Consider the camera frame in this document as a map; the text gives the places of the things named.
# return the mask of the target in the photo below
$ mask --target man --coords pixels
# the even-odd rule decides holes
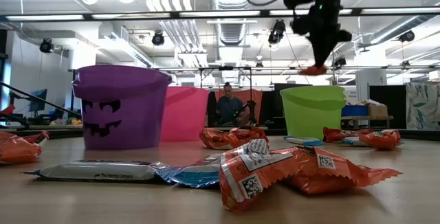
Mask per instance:
[[[220,124],[222,125],[234,125],[239,124],[239,119],[234,117],[234,114],[241,109],[243,102],[234,97],[234,93],[229,82],[223,86],[225,95],[219,98],[217,102],[217,112],[221,116]]]

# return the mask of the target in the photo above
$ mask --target qr code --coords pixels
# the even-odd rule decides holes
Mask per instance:
[[[333,162],[333,158],[325,155],[317,155],[318,156],[318,167],[319,168],[328,168],[328,169],[336,169],[335,163]]]
[[[255,174],[245,179],[242,179],[240,181],[240,185],[247,199],[255,197],[258,193],[263,191],[263,187],[261,186],[260,179]]]

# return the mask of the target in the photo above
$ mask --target wooden table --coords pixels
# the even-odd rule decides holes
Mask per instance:
[[[371,116],[345,116],[341,117],[342,121],[353,120],[353,128],[359,128],[359,121],[368,121],[368,126],[370,126],[370,121],[386,121],[386,128],[390,128],[390,120],[393,120],[393,116],[388,117],[371,117]]]
[[[39,163],[0,167],[1,223],[440,223],[440,143],[405,141],[393,151],[326,144],[356,164],[394,168],[404,174],[340,194],[308,197],[277,184],[247,212],[224,210],[219,190],[136,183],[35,180],[19,172],[74,159],[160,160],[190,164],[218,152],[201,142],[165,143],[158,148],[84,151],[81,138],[49,141]],[[289,147],[280,137],[271,148]]]

